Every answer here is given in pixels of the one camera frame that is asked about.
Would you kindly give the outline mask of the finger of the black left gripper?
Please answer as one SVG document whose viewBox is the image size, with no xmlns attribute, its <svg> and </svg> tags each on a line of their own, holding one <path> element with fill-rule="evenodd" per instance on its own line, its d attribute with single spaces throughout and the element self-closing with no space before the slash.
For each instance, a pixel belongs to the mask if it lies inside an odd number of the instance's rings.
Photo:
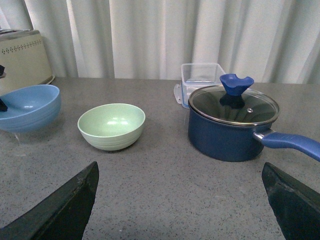
<svg viewBox="0 0 320 240">
<path fill-rule="evenodd" d="M 5 73 L 5 67 L 0 65 L 0 75 L 3 75 Z"/>
<path fill-rule="evenodd" d="M 0 99 L 0 111 L 7 111 L 7 105 Z"/>
</svg>

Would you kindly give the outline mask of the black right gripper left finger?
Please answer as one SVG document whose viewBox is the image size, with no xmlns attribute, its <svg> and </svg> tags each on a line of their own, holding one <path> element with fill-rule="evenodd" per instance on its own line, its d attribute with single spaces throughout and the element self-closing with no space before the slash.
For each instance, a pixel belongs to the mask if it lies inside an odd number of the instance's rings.
<svg viewBox="0 0 320 240">
<path fill-rule="evenodd" d="M 99 167 L 92 162 L 34 208 L 1 228 L 2 240 L 80 240 L 96 199 Z"/>
</svg>

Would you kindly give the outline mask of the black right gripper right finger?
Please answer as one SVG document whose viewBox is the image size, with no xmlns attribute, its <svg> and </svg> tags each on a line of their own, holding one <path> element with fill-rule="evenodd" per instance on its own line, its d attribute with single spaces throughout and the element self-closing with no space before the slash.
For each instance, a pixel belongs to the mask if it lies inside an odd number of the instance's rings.
<svg viewBox="0 0 320 240">
<path fill-rule="evenodd" d="M 318 240 L 320 194 L 269 162 L 264 164 L 261 178 L 285 239 Z"/>
</svg>

